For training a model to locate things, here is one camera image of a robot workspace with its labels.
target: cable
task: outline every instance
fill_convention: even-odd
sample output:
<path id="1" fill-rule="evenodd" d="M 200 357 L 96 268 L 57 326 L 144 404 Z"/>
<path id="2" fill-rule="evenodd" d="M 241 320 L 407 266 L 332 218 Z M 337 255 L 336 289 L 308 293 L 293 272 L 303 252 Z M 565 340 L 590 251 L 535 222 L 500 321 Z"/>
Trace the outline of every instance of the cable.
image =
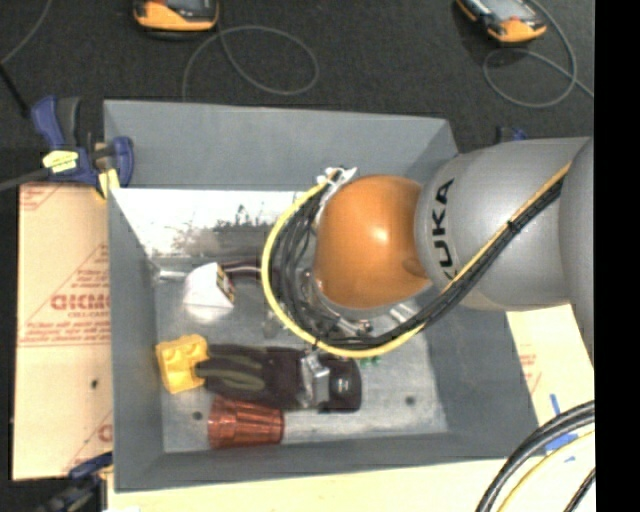
<path id="1" fill-rule="evenodd" d="M 476 512 L 489 512 L 507 481 L 541 448 L 544 448 L 548 443 L 565 434 L 592 424 L 594 421 L 595 402 L 592 400 L 586 404 L 570 409 L 566 413 L 559 415 L 542 427 L 536 429 L 509 456 L 493 482 L 491 482 L 485 491 L 476 508 Z"/>
<path id="2" fill-rule="evenodd" d="M 437 321 L 448 311 L 450 311 L 455 305 L 457 305 L 471 290 L 475 283 L 484 275 L 489 266 L 499 256 L 502 250 L 507 244 L 522 230 L 522 228 L 533 219 L 540 211 L 542 211 L 548 204 L 554 201 L 560 195 L 562 181 L 564 176 L 568 172 L 570 163 L 556 172 L 528 201 L 526 201 L 521 208 L 509 219 L 492 237 L 485 246 L 483 246 L 476 255 L 461 269 L 456 278 L 452 280 L 449 285 L 440 292 L 440 294 L 426 307 L 422 308 L 420 312 L 414 315 L 412 318 L 403 322 L 394 329 L 384 334 L 375 337 L 358 337 L 351 336 L 342 339 L 332 339 L 331 343 L 326 340 L 321 340 L 317 335 L 311 334 L 305 328 L 308 328 L 308 322 L 304 317 L 301 317 L 301 308 L 297 304 L 287 303 L 285 300 L 285 307 L 288 312 L 285 311 L 275 297 L 273 290 L 271 289 L 271 278 L 269 275 L 269 269 L 271 260 L 275 254 L 273 249 L 278 245 L 281 231 L 283 231 L 290 223 L 292 218 L 297 218 L 301 215 L 300 210 L 304 205 L 311 201 L 315 196 L 323 194 L 329 183 L 335 176 L 332 174 L 326 182 L 316 185 L 309 189 L 302 196 L 298 198 L 276 221 L 272 228 L 267 241 L 264 246 L 262 254 L 262 284 L 267 302 L 271 306 L 273 312 L 280 319 L 280 321 L 290 329 L 294 334 L 303 340 L 311 343 L 312 345 L 321 348 L 331 354 L 339 357 L 347 358 L 365 358 L 375 357 L 385 354 L 418 334 L 428 325 Z M 287 271 L 282 266 L 280 267 L 281 283 L 282 279 L 287 276 Z M 284 283 L 283 292 L 285 299 L 287 299 L 287 286 L 290 286 L 291 282 Z M 348 348 L 343 348 L 336 345 L 336 342 L 344 341 L 348 343 Z"/>
<path id="3" fill-rule="evenodd" d="M 560 28 L 560 25 L 558 25 L 558 23 L 553 18 L 553 16 L 551 16 L 551 14 L 549 14 L 549 12 L 542 5 L 540 5 L 535 0 L 528 0 L 528 1 L 531 2 L 533 5 L 535 5 L 540 11 L 542 11 L 542 13 L 549 20 L 549 23 L 553 26 L 553 28 L 555 28 L 556 32 L 560 36 L 560 40 L 561 40 L 563 46 L 565 47 L 565 49 L 567 50 L 567 54 L 569 56 L 569 65 L 570 65 L 569 67 L 570 67 L 570 70 L 567 71 L 567 70 L 563 69 L 562 67 L 560 67 L 558 64 L 556 64 L 552 60 L 550 60 L 547 57 L 545 57 L 543 55 L 540 55 L 539 53 L 536 53 L 536 52 L 531 52 L 531 51 L 528 51 L 528 50 L 525 50 L 525 49 L 522 49 L 522 48 L 499 48 L 497 50 L 493 50 L 492 52 L 490 52 L 485 57 L 484 62 L 482 64 L 482 74 L 484 75 L 485 80 L 489 84 L 489 87 L 491 87 L 491 89 L 493 89 L 493 91 L 495 93 L 497 93 L 499 96 L 501 96 L 505 100 L 509 101 L 510 103 L 513 103 L 514 105 L 517 105 L 517 106 L 520 106 L 520 107 L 532 108 L 532 109 L 542 109 L 542 108 L 548 108 L 548 107 L 552 107 L 552 106 L 557 105 L 558 103 L 562 102 L 567 96 L 569 96 L 569 94 L 571 93 L 571 91 L 574 89 L 574 87 L 576 85 L 580 89 L 582 89 L 588 96 L 590 96 L 591 98 L 594 98 L 595 95 L 594 95 L 593 91 L 591 91 L 586 85 L 584 85 L 582 82 L 580 82 L 578 80 L 578 64 L 576 62 L 575 52 L 573 50 L 573 47 L 571 46 L 571 43 L 569 43 L 569 39 L 567 38 L 567 36 L 563 32 L 563 30 Z M 502 53 L 502 52 L 505 52 L 505 51 L 511 51 L 511 52 L 514 52 L 514 53 L 521 53 L 521 54 L 533 57 L 533 58 L 535 58 L 535 59 L 537 59 L 539 61 L 542 61 L 543 63 L 547 64 L 548 66 L 552 67 L 556 71 L 559 71 L 564 76 L 569 78 L 570 79 L 569 85 L 556 98 L 554 98 L 552 100 L 549 100 L 549 101 L 540 102 L 540 103 L 530 103 L 530 102 L 518 100 L 517 98 L 514 98 L 512 96 L 509 96 L 508 94 L 506 94 L 504 91 L 502 91 L 493 82 L 493 80 L 491 79 L 491 77 L 489 75 L 489 67 L 490 67 L 489 66 L 489 61 L 496 54 L 499 54 L 499 53 Z"/>
<path id="4" fill-rule="evenodd" d="M 14 48 L 13 50 L 11 50 L 7 55 L 5 55 L 2 60 L 0 60 L 0 64 L 6 64 L 7 62 L 9 62 L 13 57 L 15 57 L 15 55 L 22 50 L 22 48 L 29 42 L 31 41 L 31 38 L 36 34 L 36 32 L 40 29 L 40 26 L 42 25 L 42 22 L 44 21 L 44 19 L 47 17 L 47 14 L 49 13 L 49 9 L 51 8 L 51 4 L 53 3 L 53 0 L 47 0 L 47 3 L 44 6 L 44 9 L 42 10 L 42 13 L 40 14 L 40 17 L 38 18 L 38 21 L 36 21 L 35 25 L 33 25 L 33 27 L 31 28 L 31 30 L 29 31 L 29 33 L 22 39 L 22 41 L 20 41 Z"/>
<path id="5" fill-rule="evenodd" d="M 505 512 L 508 507 L 513 503 L 518 493 L 522 491 L 522 488 L 530 483 L 533 479 L 539 478 L 541 471 L 543 471 L 549 464 L 556 461 L 561 455 L 566 454 L 571 449 L 576 449 L 583 446 L 587 441 L 595 435 L 595 430 L 590 430 L 586 434 L 582 434 L 575 438 L 571 442 L 561 446 L 557 450 L 554 450 L 550 454 L 543 457 L 535 466 L 533 466 L 527 473 L 518 481 L 515 487 L 509 492 L 507 497 L 498 507 L 497 512 Z"/>
<path id="6" fill-rule="evenodd" d="M 313 53 L 313 51 L 311 50 L 311 48 L 309 48 L 306 44 L 304 44 L 302 40 L 298 39 L 295 36 L 292 36 L 291 34 L 288 34 L 287 32 L 278 30 L 276 28 L 265 27 L 262 25 L 242 25 L 238 27 L 223 29 L 221 27 L 219 20 L 217 23 L 217 30 L 218 30 L 217 33 L 205 39 L 204 42 L 200 44 L 198 48 L 196 48 L 196 50 L 191 54 L 189 61 L 187 62 L 187 65 L 185 67 L 183 77 L 182 77 L 181 92 L 182 92 L 183 101 L 186 101 L 187 99 L 187 86 L 189 82 L 189 74 L 191 73 L 191 68 L 193 67 L 193 63 L 197 59 L 200 52 L 202 52 L 202 50 L 204 50 L 207 46 L 209 46 L 212 42 L 216 41 L 217 39 L 220 39 L 220 43 L 222 45 L 222 49 L 224 51 L 225 56 L 227 57 L 227 59 L 229 60 L 233 68 L 236 70 L 236 72 L 240 75 L 240 77 L 246 80 L 247 82 L 249 82 L 254 87 L 257 87 L 261 91 L 265 91 L 271 94 L 277 94 L 280 96 L 295 96 L 298 94 L 302 94 L 308 91 L 309 89 L 311 89 L 312 87 L 314 87 L 320 78 L 320 65 L 318 64 L 318 59 Z M 288 39 L 289 41 L 293 42 L 294 44 L 302 48 L 305 51 L 305 53 L 309 56 L 309 59 L 311 60 L 311 64 L 313 65 L 314 72 L 313 72 L 312 79 L 306 85 L 298 89 L 276 89 L 273 87 L 269 87 L 263 83 L 260 83 L 257 80 L 255 80 L 253 77 L 251 77 L 246 71 L 242 69 L 240 64 L 238 64 L 238 62 L 233 57 L 233 54 L 229 49 L 229 45 L 227 44 L 226 36 L 228 34 L 233 34 L 237 32 L 252 32 L 252 31 L 275 34 L 277 36 Z"/>
<path id="7" fill-rule="evenodd" d="M 571 498 L 571 501 L 567 503 L 567 506 L 564 509 L 564 512 L 574 512 L 578 508 L 578 505 L 580 505 L 580 502 L 587 495 L 587 492 L 589 492 L 589 489 L 591 489 L 591 486 L 593 485 L 593 482 L 595 482 L 595 480 L 596 480 L 596 468 L 593 468 L 587 475 L 587 478 L 585 478 L 582 484 L 580 485 L 578 492 L 576 492 L 574 496 Z"/>

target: copper cup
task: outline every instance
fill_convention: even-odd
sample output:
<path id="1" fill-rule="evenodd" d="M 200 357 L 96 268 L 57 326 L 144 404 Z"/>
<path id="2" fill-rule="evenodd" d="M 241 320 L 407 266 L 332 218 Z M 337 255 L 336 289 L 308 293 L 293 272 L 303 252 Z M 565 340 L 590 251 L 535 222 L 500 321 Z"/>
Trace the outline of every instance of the copper cup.
<path id="1" fill-rule="evenodd" d="M 216 395 L 209 414 L 212 448 L 278 444 L 284 433 L 282 411 Z"/>

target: gray bin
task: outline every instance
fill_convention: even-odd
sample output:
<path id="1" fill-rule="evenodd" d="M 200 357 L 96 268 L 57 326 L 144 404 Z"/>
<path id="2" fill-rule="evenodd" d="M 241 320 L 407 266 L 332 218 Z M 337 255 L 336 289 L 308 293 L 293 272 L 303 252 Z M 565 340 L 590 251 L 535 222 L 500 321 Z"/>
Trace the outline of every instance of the gray bin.
<path id="1" fill-rule="evenodd" d="M 159 187 L 304 190 L 336 165 L 424 182 L 457 152 L 448 123 L 433 118 L 145 101 L 107 101 L 104 114 L 105 137 L 127 135 L 135 145 L 134 180 L 122 197 Z M 375 370 L 397 371 L 402 350 L 423 354 L 409 380 L 433 384 L 425 390 L 432 422 L 413 431 L 374 428 L 367 435 L 361 429 L 344 438 L 299 436 L 277 446 L 228 450 L 208 449 L 197 441 L 196 428 L 189 443 L 190 427 L 178 417 L 184 402 L 169 400 L 153 354 L 174 326 L 173 292 L 154 280 L 154 255 L 115 196 L 109 244 L 117 491 L 502 458 L 537 426 L 504 313 L 458 307 L 397 355 L 384 356 Z M 418 300 L 428 300 L 428 293 Z M 251 321 L 256 318 L 247 316 Z M 240 326 L 226 325 L 227 337 Z M 391 388 L 389 396 L 402 391 Z M 377 390 L 382 404 L 384 386 Z M 204 391 L 198 393 L 189 400 L 206 400 Z M 381 422 L 385 412 L 400 407 L 387 403 Z M 298 418 L 298 425 L 308 421 L 315 419 Z"/>

